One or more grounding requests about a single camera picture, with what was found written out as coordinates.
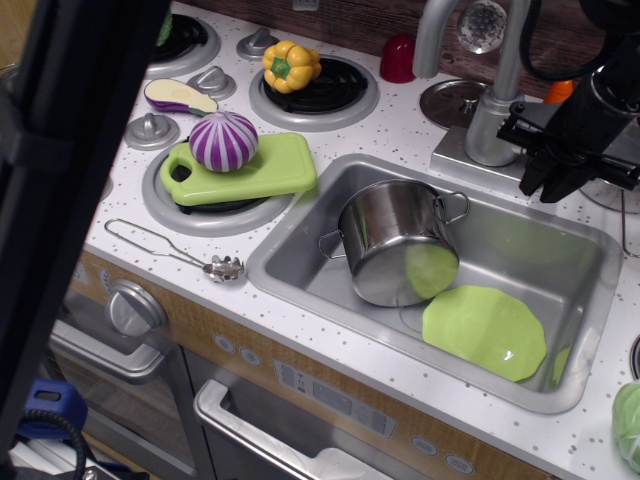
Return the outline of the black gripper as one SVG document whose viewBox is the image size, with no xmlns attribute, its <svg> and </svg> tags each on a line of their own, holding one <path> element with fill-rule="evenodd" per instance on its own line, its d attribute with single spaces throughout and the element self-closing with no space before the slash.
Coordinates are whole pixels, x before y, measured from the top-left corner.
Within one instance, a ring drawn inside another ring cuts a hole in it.
<svg viewBox="0 0 640 480">
<path fill-rule="evenodd" d="M 520 190 L 556 203 L 600 178 L 623 189 L 639 185 L 639 167 L 604 151 L 639 117 L 639 35 L 628 35 L 599 69 L 584 78 L 547 122 L 540 109 L 515 102 L 497 137 L 526 157 Z"/>
</svg>

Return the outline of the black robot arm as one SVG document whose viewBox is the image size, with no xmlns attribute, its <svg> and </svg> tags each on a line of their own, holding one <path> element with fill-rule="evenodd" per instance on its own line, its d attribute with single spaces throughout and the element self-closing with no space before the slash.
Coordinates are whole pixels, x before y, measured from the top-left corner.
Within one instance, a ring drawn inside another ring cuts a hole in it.
<svg viewBox="0 0 640 480">
<path fill-rule="evenodd" d="M 36 7 L 9 99 L 35 143 L 25 159 L 5 159 L 1 190 L 1 355 L 9 368 L 1 377 L 3 444 L 14 436 L 81 246 L 104 242 L 93 218 L 166 8 L 155 1 Z M 165 260 L 157 273 L 248 328 L 499 449 L 588 476 L 620 466 L 611 407 L 630 377 L 627 356 L 639 330 L 636 260 L 623 262 L 612 310 L 592 338 L 595 363 L 584 394 L 559 415 L 528 412 L 357 333 L 339 333 L 255 285 L 226 293 Z"/>
</svg>

